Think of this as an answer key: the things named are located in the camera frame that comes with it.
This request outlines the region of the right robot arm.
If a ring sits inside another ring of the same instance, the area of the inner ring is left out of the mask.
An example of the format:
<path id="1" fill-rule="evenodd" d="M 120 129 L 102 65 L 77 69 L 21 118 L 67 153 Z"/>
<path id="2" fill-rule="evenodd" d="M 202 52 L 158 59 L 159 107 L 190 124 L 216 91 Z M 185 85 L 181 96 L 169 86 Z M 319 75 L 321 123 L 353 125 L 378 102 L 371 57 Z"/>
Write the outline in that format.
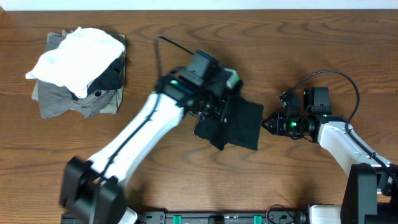
<path id="1" fill-rule="evenodd" d="M 341 205 L 312 204 L 293 223 L 397 223 L 397 166 L 380 156 L 342 115 L 333 115 L 326 87 L 306 88 L 303 101 L 281 94 L 284 112 L 261 126 L 277 136 L 307 139 L 328 151 L 348 176 Z"/>

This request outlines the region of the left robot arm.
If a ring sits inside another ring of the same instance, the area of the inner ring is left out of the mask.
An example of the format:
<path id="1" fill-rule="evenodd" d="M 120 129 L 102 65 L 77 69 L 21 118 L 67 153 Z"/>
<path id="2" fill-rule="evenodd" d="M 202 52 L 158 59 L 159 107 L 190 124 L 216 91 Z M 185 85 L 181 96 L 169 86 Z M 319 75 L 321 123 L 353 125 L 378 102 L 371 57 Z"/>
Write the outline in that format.
<path id="1" fill-rule="evenodd" d="M 137 222 L 124 189 L 140 163 L 187 113 L 224 121 L 238 81 L 235 70 L 201 50 L 188 65 L 160 75 L 143 108 L 107 146 L 86 161 L 67 163 L 60 206 L 81 223 Z"/>

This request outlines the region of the black t-shirt with logo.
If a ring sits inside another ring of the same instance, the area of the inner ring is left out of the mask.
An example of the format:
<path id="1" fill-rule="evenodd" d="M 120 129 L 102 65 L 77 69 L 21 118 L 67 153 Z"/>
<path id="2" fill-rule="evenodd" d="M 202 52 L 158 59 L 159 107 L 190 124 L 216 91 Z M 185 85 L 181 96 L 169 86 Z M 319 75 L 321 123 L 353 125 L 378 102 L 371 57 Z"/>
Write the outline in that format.
<path id="1" fill-rule="evenodd" d="M 226 122 L 212 119 L 198 122 L 193 134 L 208 140 L 221 151 L 227 144 L 256 151 L 264 107 L 245 100 L 239 94 L 230 96 L 232 99 L 227 110 Z"/>

